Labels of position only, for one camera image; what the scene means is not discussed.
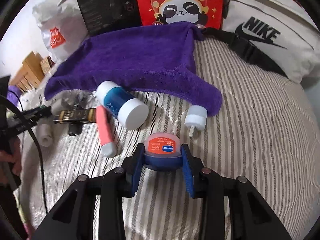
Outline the left hand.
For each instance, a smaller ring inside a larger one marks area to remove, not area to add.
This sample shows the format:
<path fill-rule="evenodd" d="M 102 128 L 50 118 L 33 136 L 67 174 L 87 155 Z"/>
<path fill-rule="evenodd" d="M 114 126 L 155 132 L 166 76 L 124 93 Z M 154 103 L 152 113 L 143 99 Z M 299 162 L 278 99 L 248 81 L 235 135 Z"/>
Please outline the left hand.
<path fill-rule="evenodd" d="M 13 164 L 11 171 L 18 177 L 22 170 L 20 142 L 19 137 L 14 137 L 9 140 L 12 154 L 8 154 L 4 150 L 1 150 L 1 162 Z"/>

